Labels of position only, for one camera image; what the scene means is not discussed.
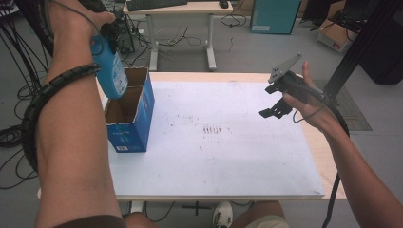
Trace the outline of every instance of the leg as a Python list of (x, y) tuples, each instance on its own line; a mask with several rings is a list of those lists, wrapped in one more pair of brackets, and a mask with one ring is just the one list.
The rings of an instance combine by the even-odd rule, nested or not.
[(257, 201), (251, 209), (234, 220), (231, 228), (243, 228), (264, 216), (279, 216), (285, 218), (282, 207), (278, 201)]
[(141, 212), (134, 212), (124, 218), (127, 228), (158, 228)]

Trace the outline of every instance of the blue box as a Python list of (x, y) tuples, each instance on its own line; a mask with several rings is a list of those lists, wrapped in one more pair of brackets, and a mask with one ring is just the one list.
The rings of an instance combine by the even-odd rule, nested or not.
[(251, 32), (291, 34), (300, 0), (256, 0), (251, 17)]
[(154, 109), (154, 94), (147, 68), (126, 68), (128, 87), (105, 108), (107, 136), (118, 153), (145, 152)]

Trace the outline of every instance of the forearm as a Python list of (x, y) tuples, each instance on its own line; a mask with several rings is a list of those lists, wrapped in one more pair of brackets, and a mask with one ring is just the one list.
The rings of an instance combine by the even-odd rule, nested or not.
[[(89, 47), (88, 35), (56, 34), (47, 82), (91, 64)], [(106, 122), (95, 75), (87, 75), (56, 93), (39, 118), (38, 226), (93, 215), (120, 216), (107, 156)]]
[(323, 131), (358, 223), (362, 227), (402, 227), (403, 208), (338, 126)]

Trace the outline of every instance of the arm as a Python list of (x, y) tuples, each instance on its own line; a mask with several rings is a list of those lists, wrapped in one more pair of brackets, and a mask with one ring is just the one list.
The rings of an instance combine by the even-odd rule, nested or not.
[[(76, 0), (58, 0), (83, 12), (99, 27), (114, 16), (93, 13)], [(83, 16), (50, 2), (54, 54), (47, 82), (91, 64), (92, 25)], [(120, 217), (107, 157), (104, 113), (94, 75), (64, 87), (41, 112), (38, 164), (42, 189), (38, 227), (94, 215)]]
[[(308, 63), (302, 68), (304, 82), (314, 86)], [(311, 99), (301, 103), (288, 94), (285, 102), (308, 117), (320, 107)], [(307, 122), (323, 133), (335, 160), (337, 171), (343, 182), (347, 199), (362, 227), (402, 227), (403, 206), (391, 191), (377, 177), (371, 167), (361, 157), (359, 151), (339, 125), (328, 108), (323, 108)]]

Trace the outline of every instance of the white desk leg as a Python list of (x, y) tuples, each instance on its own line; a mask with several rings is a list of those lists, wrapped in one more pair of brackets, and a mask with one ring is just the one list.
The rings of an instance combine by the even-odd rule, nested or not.
[(151, 40), (151, 57), (150, 57), (150, 71), (157, 71), (157, 62), (158, 62), (158, 43), (155, 41), (154, 38), (154, 23), (152, 20), (152, 16), (147, 14), (147, 24), (148, 24), (148, 31)]
[(215, 70), (217, 69), (217, 66), (213, 49), (213, 14), (209, 14), (208, 18), (208, 40), (206, 41), (206, 44), (207, 44), (208, 66), (210, 70)]

